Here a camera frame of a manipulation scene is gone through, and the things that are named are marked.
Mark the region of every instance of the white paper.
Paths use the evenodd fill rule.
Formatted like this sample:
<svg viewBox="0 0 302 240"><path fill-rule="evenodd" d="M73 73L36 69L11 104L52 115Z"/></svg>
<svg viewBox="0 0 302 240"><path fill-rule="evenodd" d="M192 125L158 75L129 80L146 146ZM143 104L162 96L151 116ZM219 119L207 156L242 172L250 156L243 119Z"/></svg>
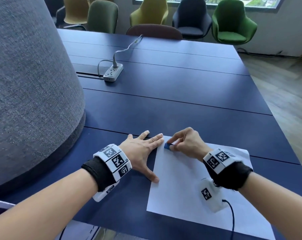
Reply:
<svg viewBox="0 0 302 240"><path fill-rule="evenodd" d="M170 137L164 136L165 142ZM252 167L247 150L229 146L208 144L243 157L245 165ZM210 177L203 163L179 152L157 149L154 173L160 178L158 184L151 183L146 210L178 219L208 226L232 230L232 213L227 207L213 213L202 204L198 196L201 179ZM222 189L224 198L234 210L235 232L275 240L270 223L237 191Z"/></svg>

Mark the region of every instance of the window sill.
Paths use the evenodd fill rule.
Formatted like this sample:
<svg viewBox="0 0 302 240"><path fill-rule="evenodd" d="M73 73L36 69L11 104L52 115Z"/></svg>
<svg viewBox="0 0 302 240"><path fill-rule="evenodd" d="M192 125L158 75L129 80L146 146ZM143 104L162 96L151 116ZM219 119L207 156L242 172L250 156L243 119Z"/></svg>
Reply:
<svg viewBox="0 0 302 240"><path fill-rule="evenodd" d="M277 13L281 7L283 0L280 0L277 7L249 7L245 6L246 12L266 12L266 13ZM142 0L132 0L133 5L141 5ZM168 7L178 7L179 2L168 1ZM214 10L217 7L217 4L207 4L208 10Z"/></svg>

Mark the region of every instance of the forearm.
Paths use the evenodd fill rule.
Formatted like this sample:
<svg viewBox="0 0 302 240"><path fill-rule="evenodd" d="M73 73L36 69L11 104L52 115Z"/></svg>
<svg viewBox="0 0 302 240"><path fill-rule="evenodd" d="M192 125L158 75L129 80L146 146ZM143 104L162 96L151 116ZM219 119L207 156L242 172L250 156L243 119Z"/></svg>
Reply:
<svg viewBox="0 0 302 240"><path fill-rule="evenodd" d="M302 239L302 197L251 173L239 192L287 239Z"/></svg>
<svg viewBox="0 0 302 240"><path fill-rule="evenodd" d="M54 239L97 190L84 169L66 176L1 214L0 240Z"/></svg>

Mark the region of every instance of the wooden floor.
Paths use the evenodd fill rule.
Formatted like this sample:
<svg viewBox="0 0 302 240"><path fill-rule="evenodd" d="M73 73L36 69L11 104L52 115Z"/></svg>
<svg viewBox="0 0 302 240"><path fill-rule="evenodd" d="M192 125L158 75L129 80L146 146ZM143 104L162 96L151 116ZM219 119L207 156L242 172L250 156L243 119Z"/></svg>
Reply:
<svg viewBox="0 0 302 240"><path fill-rule="evenodd" d="M302 59L240 56L302 165Z"/></svg>

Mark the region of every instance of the wall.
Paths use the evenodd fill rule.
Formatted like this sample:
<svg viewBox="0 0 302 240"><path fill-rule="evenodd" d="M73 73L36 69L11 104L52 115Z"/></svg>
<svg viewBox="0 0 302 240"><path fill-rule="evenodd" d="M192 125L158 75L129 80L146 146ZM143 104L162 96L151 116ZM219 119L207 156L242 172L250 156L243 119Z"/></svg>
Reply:
<svg viewBox="0 0 302 240"><path fill-rule="evenodd" d="M139 6L132 0L115 0L119 6L119 20L116 33L125 34L130 27L129 16ZM172 25L176 7L169 7L167 25ZM300 56L302 54L302 0L284 0L278 13L247 12L249 18L258 24L253 39L242 45L249 52L261 54L283 54ZM211 31L204 42L215 42Z"/></svg>

